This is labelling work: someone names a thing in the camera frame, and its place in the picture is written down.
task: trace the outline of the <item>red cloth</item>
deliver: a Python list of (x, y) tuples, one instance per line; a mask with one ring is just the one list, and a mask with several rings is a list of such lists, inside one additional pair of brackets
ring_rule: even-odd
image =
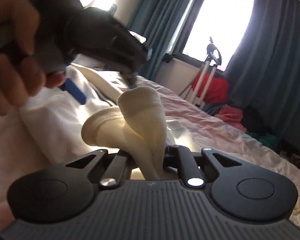
[(219, 118), (225, 123), (236, 127), (244, 133), (247, 131), (247, 129), (240, 123), (243, 118), (243, 114), (242, 111), (238, 108), (228, 105), (222, 106), (219, 112)]
[[(194, 83), (192, 84), (192, 90), (195, 89), (195, 86), (198, 83), (199, 77), (200, 77), (200, 74), (197, 76)], [(197, 93), (198, 98), (200, 97), (200, 95), (204, 89), (204, 86), (206, 85), (206, 83), (208, 81), (208, 78), (209, 78), (209, 74), (206, 74), (204, 76), (203, 83)], [(206, 104), (210, 104), (210, 103), (219, 103), (219, 102), (226, 101), (227, 97), (228, 97), (228, 88), (229, 88), (229, 83), (224, 78), (214, 77), (211, 81), (210, 87), (208, 88), (206, 96), (203, 99), (204, 102)]]

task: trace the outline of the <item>white sock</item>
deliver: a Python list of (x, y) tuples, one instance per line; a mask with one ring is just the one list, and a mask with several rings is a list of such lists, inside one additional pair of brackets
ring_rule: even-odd
[(118, 106), (127, 124), (148, 144), (154, 168), (162, 175), (167, 123), (158, 92), (151, 87), (138, 87), (124, 92)]
[(103, 109), (89, 117), (82, 127), (81, 135), (88, 145), (119, 148), (128, 152), (145, 179), (159, 179), (149, 146), (127, 125), (117, 106)]

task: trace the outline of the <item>blue trigger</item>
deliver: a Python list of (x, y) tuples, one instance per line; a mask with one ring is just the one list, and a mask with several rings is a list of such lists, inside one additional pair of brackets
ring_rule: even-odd
[(87, 102), (87, 96), (76, 86), (76, 84), (67, 78), (63, 85), (59, 87), (62, 91), (68, 91), (81, 105)]

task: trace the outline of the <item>pink clothing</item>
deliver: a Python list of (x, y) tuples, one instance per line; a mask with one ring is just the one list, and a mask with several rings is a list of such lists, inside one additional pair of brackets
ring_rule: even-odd
[(244, 133), (247, 131), (247, 129), (240, 123), (243, 118), (243, 115), (242, 115), (242, 111), (238, 108), (224, 105), (220, 109), (219, 118), (223, 120), (225, 123), (233, 127), (236, 127), (237, 129), (243, 131)]

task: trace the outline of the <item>human hand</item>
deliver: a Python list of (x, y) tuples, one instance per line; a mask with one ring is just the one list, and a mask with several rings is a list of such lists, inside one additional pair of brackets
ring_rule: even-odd
[(54, 88), (63, 84), (61, 73), (46, 75), (31, 55), (34, 53), (35, 32), (40, 23), (38, 11), (28, 0), (0, 0), (0, 23), (11, 21), (21, 50), (29, 55), (18, 66), (0, 54), (0, 116), (8, 114), (13, 106), (25, 105), (29, 96), (36, 95), (43, 86)]

